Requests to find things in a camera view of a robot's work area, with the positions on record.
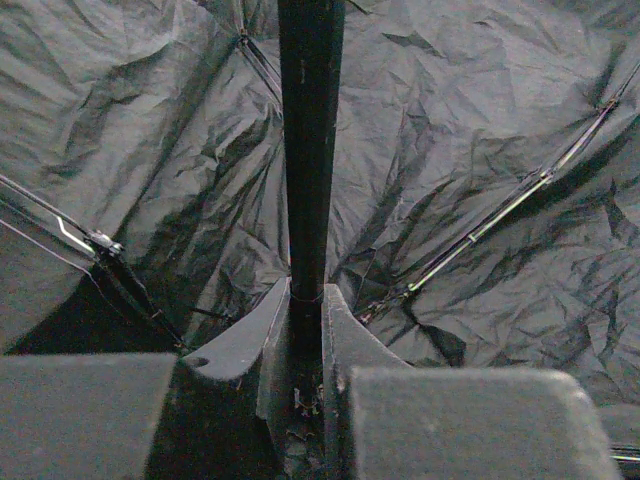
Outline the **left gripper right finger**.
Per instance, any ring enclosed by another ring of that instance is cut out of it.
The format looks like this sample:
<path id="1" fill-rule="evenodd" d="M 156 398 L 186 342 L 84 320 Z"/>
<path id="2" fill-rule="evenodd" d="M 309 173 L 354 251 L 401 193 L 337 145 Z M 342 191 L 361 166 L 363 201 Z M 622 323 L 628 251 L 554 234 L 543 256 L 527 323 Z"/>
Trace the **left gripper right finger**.
<path id="1" fill-rule="evenodd" d="M 352 315 L 322 307 L 325 455 L 331 479 L 616 479 L 590 397 L 531 368 L 414 368 Z"/>

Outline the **lavender umbrella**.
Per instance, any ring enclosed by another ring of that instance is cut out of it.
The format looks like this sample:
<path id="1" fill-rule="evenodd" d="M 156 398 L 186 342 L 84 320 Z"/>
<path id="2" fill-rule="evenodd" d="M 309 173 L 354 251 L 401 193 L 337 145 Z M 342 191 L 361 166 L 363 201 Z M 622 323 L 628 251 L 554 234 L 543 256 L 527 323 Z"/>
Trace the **lavender umbrella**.
<path id="1" fill-rule="evenodd" d="M 1 360 L 185 357 L 280 279 L 273 479 L 331 479 L 322 307 L 531 368 L 639 475 L 635 1 L 5 1 Z"/>

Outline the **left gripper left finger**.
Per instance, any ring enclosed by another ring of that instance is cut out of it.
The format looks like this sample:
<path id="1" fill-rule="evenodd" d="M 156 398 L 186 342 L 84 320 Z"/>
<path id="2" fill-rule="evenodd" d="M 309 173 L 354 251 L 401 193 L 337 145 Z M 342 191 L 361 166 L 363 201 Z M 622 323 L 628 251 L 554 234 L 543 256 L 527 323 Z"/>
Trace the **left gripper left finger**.
<path id="1" fill-rule="evenodd" d="M 1 360 L 5 479 L 273 479 L 263 394 L 286 322 L 278 280 L 244 318 L 194 353 L 12 355 Z"/>

